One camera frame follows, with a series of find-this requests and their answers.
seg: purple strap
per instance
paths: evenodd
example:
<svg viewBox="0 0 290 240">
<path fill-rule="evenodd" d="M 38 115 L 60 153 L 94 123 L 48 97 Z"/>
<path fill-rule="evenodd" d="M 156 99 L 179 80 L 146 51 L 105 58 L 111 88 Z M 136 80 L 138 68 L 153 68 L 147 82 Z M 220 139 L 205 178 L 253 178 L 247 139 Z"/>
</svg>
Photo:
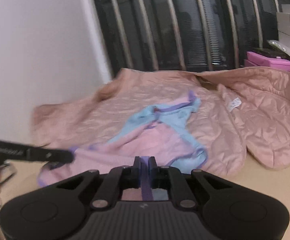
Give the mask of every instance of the purple strap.
<svg viewBox="0 0 290 240">
<path fill-rule="evenodd" d="M 153 201 L 152 188 L 150 186 L 148 156 L 141 157 L 141 192 L 143 201 Z"/>
<path fill-rule="evenodd" d="M 72 146 L 69 148 L 69 150 L 72 152 L 72 153 L 75 153 L 75 151 L 78 149 L 79 147 L 78 146 Z"/>
<path fill-rule="evenodd" d="M 192 104 L 195 101 L 195 99 L 196 99 L 196 96 L 195 96 L 194 92 L 192 90 L 190 90 L 188 93 L 188 102 L 180 103 L 178 105 L 171 106 L 171 107 L 165 108 L 165 109 L 160 109 L 160 111 L 161 112 L 170 112 L 170 111 L 174 111 L 174 110 L 180 109 L 180 108 L 185 107 L 185 106 L 189 106 L 190 104 Z"/>
</svg>

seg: purple trim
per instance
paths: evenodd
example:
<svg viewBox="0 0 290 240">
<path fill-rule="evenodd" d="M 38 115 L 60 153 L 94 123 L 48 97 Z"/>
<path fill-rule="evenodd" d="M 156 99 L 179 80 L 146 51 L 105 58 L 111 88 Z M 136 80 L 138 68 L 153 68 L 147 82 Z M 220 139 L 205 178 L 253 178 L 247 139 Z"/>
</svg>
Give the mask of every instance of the purple trim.
<svg viewBox="0 0 290 240">
<path fill-rule="evenodd" d="M 40 178 L 40 176 L 41 176 L 41 172 L 42 172 L 42 169 L 43 169 L 43 168 L 44 168 L 44 166 L 41 168 L 41 170 L 40 170 L 40 172 L 39 172 L 39 174 L 38 174 L 38 176 L 37 176 L 37 179 L 36 179 L 37 184 L 38 184 L 39 187 L 46 187 L 46 186 L 47 186 L 45 183 L 43 183 L 43 181 L 42 181 L 41 178 Z"/>
<path fill-rule="evenodd" d="M 194 92 L 192 90 L 190 90 L 188 93 L 188 102 L 180 103 L 178 105 L 171 106 L 171 107 L 165 108 L 165 109 L 160 109 L 160 111 L 163 113 L 170 112 L 170 111 L 174 111 L 174 110 L 180 109 L 180 108 L 185 107 L 185 106 L 189 106 L 195 101 L 195 99 L 196 99 L 196 96 L 195 96 Z"/>
<path fill-rule="evenodd" d="M 64 165 L 65 165 L 65 163 L 53 163 L 53 162 L 51 162 L 51 163 L 48 163 L 48 168 L 50 171 L 52 171 L 52 170 L 60 168 Z"/>
<path fill-rule="evenodd" d="M 88 146 L 88 149 L 89 149 L 90 151 L 94 151 L 94 150 L 96 150 L 94 144 L 89 145 L 89 146 Z"/>
<path fill-rule="evenodd" d="M 149 127 L 146 127 L 145 128 L 145 130 L 147 130 L 147 129 L 153 129 L 153 128 L 155 128 L 156 126 L 149 126 Z"/>
<path fill-rule="evenodd" d="M 69 148 L 69 150 L 74 153 L 79 147 L 78 146 L 72 146 Z"/>
<path fill-rule="evenodd" d="M 176 157 L 176 158 L 172 159 L 168 164 L 166 164 L 166 166 L 172 166 L 173 162 L 176 161 L 176 160 L 192 157 L 194 154 L 197 154 L 198 151 L 202 151 L 202 153 L 199 154 L 199 155 L 201 155 L 201 154 L 203 154 L 205 152 L 205 149 L 204 148 L 198 148 L 192 153 Z M 199 166 L 197 166 L 197 169 L 201 168 L 207 162 L 207 160 L 208 160 L 208 156 L 206 155 L 205 160 Z"/>
<path fill-rule="evenodd" d="M 148 160 L 149 157 L 141 157 L 141 192 L 143 201 L 153 201 L 152 188 L 150 186 L 149 179 L 149 169 L 148 169 Z"/>
</svg>

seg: window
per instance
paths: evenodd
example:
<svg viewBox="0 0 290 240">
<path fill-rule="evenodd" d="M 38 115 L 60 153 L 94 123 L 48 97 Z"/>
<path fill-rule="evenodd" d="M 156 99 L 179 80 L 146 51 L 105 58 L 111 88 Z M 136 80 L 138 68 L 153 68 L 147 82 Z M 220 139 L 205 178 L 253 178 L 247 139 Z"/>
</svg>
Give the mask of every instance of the window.
<svg viewBox="0 0 290 240">
<path fill-rule="evenodd" d="M 117 0 L 119 17 L 125 34 L 118 28 L 117 14 L 112 0 L 95 0 L 96 9 L 104 35 L 113 72 L 127 67 L 126 51 L 130 54 L 133 68 L 142 71 L 155 70 L 154 48 L 159 70 L 181 69 L 181 54 L 188 71 L 201 72 L 234 68 L 234 41 L 227 0 L 201 0 L 204 17 L 200 15 L 198 0 L 143 0 L 152 37 L 152 46 L 142 14 L 139 0 Z M 267 40 L 277 40 L 275 0 L 256 0 L 260 22 L 257 20 L 253 0 L 231 0 L 235 27 L 238 35 L 239 62 L 243 65 L 246 52 L 259 47 L 259 35 L 263 35 L 263 46 Z M 278 8 L 290 4 L 290 0 L 278 0 Z M 176 28 L 172 11 L 176 14 Z M 179 33 L 181 44 L 176 42 Z M 122 37 L 126 36 L 127 46 Z M 210 49 L 206 49 L 206 39 Z"/>
</svg>

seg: white wall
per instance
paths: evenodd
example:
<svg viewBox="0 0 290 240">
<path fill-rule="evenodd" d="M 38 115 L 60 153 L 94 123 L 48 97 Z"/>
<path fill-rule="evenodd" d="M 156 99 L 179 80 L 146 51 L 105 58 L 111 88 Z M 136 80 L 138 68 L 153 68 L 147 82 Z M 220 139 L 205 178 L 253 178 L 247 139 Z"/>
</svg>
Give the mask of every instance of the white wall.
<svg viewBox="0 0 290 240">
<path fill-rule="evenodd" d="M 29 143 L 35 106 L 82 98 L 110 79 L 82 1 L 0 0 L 0 139 Z"/>
</svg>

